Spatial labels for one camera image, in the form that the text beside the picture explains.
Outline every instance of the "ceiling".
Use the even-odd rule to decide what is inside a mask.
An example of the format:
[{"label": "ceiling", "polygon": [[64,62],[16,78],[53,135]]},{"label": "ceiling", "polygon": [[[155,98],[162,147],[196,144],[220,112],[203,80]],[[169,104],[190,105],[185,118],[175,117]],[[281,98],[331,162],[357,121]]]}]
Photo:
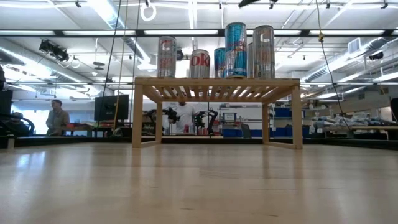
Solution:
[{"label": "ceiling", "polygon": [[[77,8],[75,1],[69,0],[0,1],[0,21],[2,21],[0,29],[110,29],[90,2],[93,0],[81,0],[82,7]],[[101,2],[106,2],[106,0],[97,1],[98,4]],[[120,18],[124,21],[127,9],[126,27],[129,29],[222,29],[230,22],[243,22],[248,29],[264,24],[276,29],[318,29],[316,5],[312,0],[279,0],[272,10],[269,9],[268,1],[258,1],[240,9],[238,7],[240,1],[221,0],[222,9],[219,9],[219,0],[197,0],[197,7],[189,10],[190,0],[152,0],[150,3],[156,7],[157,13],[151,21],[145,21],[140,16],[139,2],[142,4],[141,7],[145,7],[144,1],[129,1],[128,7],[126,0],[121,1]],[[326,9],[326,1],[319,0],[318,2],[320,24],[323,29],[395,29],[398,27],[396,19],[398,1],[388,0],[389,6],[385,9],[380,8],[384,3],[378,0],[340,0],[338,2],[332,0],[329,9]],[[113,4],[117,10],[119,1],[113,1]],[[151,10],[146,9],[144,15],[151,16]],[[190,11],[194,13],[193,22],[190,22]],[[119,80],[120,74],[122,82],[132,82],[133,76],[155,76],[155,70],[137,68],[141,62],[134,57],[129,58],[134,54],[120,38],[114,40],[113,49],[112,38],[99,38],[96,54],[96,39],[94,38],[7,37],[3,39],[22,47],[22,51],[33,52],[55,63],[56,61],[51,56],[39,51],[41,41],[50,40],[66,48],[71,56],[75,56],[81,62],[78,68],[69,66],[66,69],[83,82],[87,80],[103,82],[108,65],[110,65],[109,77],[114,77],[114,81]],[[325,38],[325,55],[328,58],[339,55],[348,49],[348,43],[353,39],[355,38]],[[198,48],[209,51],[210,55],[213,54],[214,49],[225,45],[224,38],[220,37],[196,37],[195,40]],[[140,37],[136,40],[153,61],[157,54],[157,41],[156,37]],[[190,54],[193,49],[191,37],[177,37],[177,44],[185,54]],[[109,64],[111,51],[113,56]],[[322,47],[318,39],[314,37],[300,39],[277,37],[275,60],[278,78],[303,78],[309,71],[325,63]],[[103,67],[104,70],[98,72],[97,76],[92,74],[95,68],[94,61],[106,64]],[[176,76],[184,77],[186,69],[188,69],[186,61],[178,62]],[[362,57],[357,58],[354,63],[339,68],[336,72],[352,75],[353,72],[363,69]],[[124,85],[122,88],[131,89],[130,86]],[[115,90],[117,85],[108,86],[108,89]]]}]

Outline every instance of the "person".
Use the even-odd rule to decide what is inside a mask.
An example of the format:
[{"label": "person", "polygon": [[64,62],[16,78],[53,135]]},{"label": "person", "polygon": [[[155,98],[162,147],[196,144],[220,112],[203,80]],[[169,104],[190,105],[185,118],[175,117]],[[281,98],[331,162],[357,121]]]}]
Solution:
[{"label": "person", "polygon": [[69,114],[61,108],[62,101],[60,100],[52,100],[51,107],[53,110],[50,111],[49,117],[45,122],[47,127],[49,127],[49,130],[47,130],[47,135],[61,136],[63,134],[61,127],[69,124]]},{"label": "person", "polygon": [[192,105],[188,105],[186,102],[179,102],[177,109],[177,116],[180,117],[180,120],[175,123],[176,133],[183,134],[185,125],[193,124],[193,115],[195,114],[195,109]]},{"label": "person", "polygon": [[12,115],[17,116],[18,118],[11,118],[10,121],[6,122],[6,126],[13,131],[13,135],[15,136],[28,136],[29,128],[20,119],[23,118],[24,115],[19,112],[14,112]]}]

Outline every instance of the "table leg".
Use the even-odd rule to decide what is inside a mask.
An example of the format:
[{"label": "table leg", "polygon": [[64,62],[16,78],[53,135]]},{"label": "table leg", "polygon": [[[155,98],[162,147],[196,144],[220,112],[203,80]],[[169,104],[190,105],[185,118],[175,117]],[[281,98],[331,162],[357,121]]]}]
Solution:
[{"label": "table leg", "polygon": [[302,127],[302,106],[300,87],[292,90],[292,122],[293,122],[293,145],[295,149],[303,149],[303,127]]},{"label": "table leg", "polygon": [[155,138],[155,140],[158,143],[162,142],[162,125],[163,125],[162,103],[157,103],[156,104],[156,138]]},{"label": "table leg", "polygon": [[141,148],[142,132],[142,85],[134,87],[134,114],[132,119],[132,148]]},{"label": "table leg", "polygon": [[266,144],[269,142],[269,128],[268,128],[268,105],[267,103],[262,104],[262,143]]}]

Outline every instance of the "red bull can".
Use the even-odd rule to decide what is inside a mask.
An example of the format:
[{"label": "red bull can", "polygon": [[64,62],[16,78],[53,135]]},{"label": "red bull can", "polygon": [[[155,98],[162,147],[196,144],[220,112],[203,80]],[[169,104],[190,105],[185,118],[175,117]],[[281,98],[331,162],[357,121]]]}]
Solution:
[{"label": "red bull can", "polygon": [[248,78],[254,78],[253,43],[248,44]]},{"label": "red bull can", "polygon": [[246,78],[246,25],[241,22],[228,24],[225,29],[225,59],[227,78]]},{"label": "red bull can", "polygon": [[175,77],[177,43],[174,37],[159,37],[157,46],[157,77]]},{"label": "red bull can", "polygon": [[210,77],[210,56],[207,50],[197,49],[192,52],[189,66],[189,77]]},{"label": "red bull can", "polygon": [[275,78],[274,28],[259,26],[253,32],[254,78]]},{"label": "red bull can", "polygon": [[226,78],[225,47],[217,48],[214,51],[214,68],[216,78]]}]

